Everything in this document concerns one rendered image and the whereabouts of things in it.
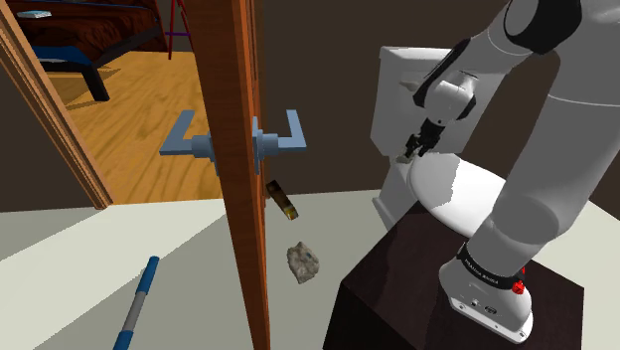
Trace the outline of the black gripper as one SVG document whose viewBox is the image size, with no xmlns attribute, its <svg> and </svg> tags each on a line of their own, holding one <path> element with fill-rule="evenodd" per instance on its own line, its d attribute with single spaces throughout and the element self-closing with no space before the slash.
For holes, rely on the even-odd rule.
<svg viewBox="0 0 620 350">
<path fill-rule="evenodd" d="M 444 129 L 445 127 L 443 125 L 435 124 L 430 119 L 426 118 L 421 124 L 419 138 L 417 134 L 411 134 L 406 141 L 403 156 L 405 158 L 411 158 L 413 152 L 418 148 L 419 143 L 421 145 L 417 151 L 417 156 L 422 157 L 439 142 L 441 133 Z"/>
</svg>

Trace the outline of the white toilet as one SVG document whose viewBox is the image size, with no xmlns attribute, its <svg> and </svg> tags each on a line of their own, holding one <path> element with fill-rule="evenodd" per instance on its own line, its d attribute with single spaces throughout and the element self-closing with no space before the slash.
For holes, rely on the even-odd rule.
<svg viewBox="0 0 620 350">
<path fill-rule="evenodd" d="M 477 104 L 465 119 L 446 127 L 435 148 L 407 163 L 396 158 L 424 121 L 414 105 L 412 82 L 419 82 L 448 54 L 446 49 L 383 47 L 371 139 L 390 168 L 373 203 L 390 229 L 416 203 L 445 226 L 471 237 L 490 214 L 504 179 L 461 158 L 502 75 L 483 74 Z"/>
</svg>

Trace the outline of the brown bottle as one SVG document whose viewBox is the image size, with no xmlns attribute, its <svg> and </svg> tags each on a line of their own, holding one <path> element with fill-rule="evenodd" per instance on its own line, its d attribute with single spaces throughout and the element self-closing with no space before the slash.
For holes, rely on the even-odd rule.
<svg viewBox="0 0 620 350">
<path fill-rule="evenodd" d="M 270 198 L 277 204 L 282 213 L 288 220 L 292 221 L 298 217 L 298 212 L 288 196 L 284 193 L 276 180 L 272 180 L 265 185 Z"/>
</svg>

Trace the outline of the dark robot stand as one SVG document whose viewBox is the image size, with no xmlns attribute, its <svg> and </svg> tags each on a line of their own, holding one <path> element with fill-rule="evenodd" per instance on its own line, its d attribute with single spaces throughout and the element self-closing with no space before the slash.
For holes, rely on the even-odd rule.
<svg viewBox="0 0 620 350">
<path fill-rule="evenodd" d="M 452 309 L 438 270 L 464 243 L 416 204 L 341 281 L 324 350 L 581 350 L 584 290 L 526 266 L 533 332 L 514 344 Z"/>
</svg>

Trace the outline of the grey rock-shaped lump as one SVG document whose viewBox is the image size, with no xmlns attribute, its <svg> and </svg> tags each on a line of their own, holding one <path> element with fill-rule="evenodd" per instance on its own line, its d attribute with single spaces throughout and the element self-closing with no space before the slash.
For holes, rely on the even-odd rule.
<svg viewBox="0 0 620 350">
<path fill-rule="evenodd" d="M 289 269 L 299 284 L 312 279 L 319 271 L 318 258 L 303 242 L 289 248 L 286 257 Z"/>
</svg>

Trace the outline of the blue and grey pole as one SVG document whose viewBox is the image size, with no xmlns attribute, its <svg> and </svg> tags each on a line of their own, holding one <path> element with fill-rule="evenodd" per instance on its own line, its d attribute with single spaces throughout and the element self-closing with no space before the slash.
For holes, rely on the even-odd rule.
<svg viewBox="0 0 620 350">
<path fill-rule="evenodd" d="M 149 258 L 147 266 L 140 276 L 134 298 L 128 309 L 123 326 L 116 337 L 112 350 L 128 350 L 145 298 L 152 285 L 159 260 L 160 258 L 156 256 Z"/>
</svg>

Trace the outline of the dark bed with brown cover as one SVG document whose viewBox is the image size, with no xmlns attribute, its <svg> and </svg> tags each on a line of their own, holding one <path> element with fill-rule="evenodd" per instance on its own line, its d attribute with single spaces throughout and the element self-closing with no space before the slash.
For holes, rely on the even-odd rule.
<svg viewBox="0 0 620 350">
<path fill-rule="evenodd" d="M 165 52 L 157 0 L 5 0 L 46 72 L 79 73 L 96 101 L 98 69 L 130 51 Z"/>
</svg>

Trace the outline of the brown wooden door frame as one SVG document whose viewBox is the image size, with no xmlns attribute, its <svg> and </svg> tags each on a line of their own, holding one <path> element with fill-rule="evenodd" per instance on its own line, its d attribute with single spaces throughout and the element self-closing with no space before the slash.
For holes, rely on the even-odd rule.
<svg viewBox="0 0 620 350">
<path fill-rule="evenodd" d="M 0 65 L 93 206 L 110 206 L 113 199 L 102 173 L 5 0 L 0 0 Z"/>
</svg>

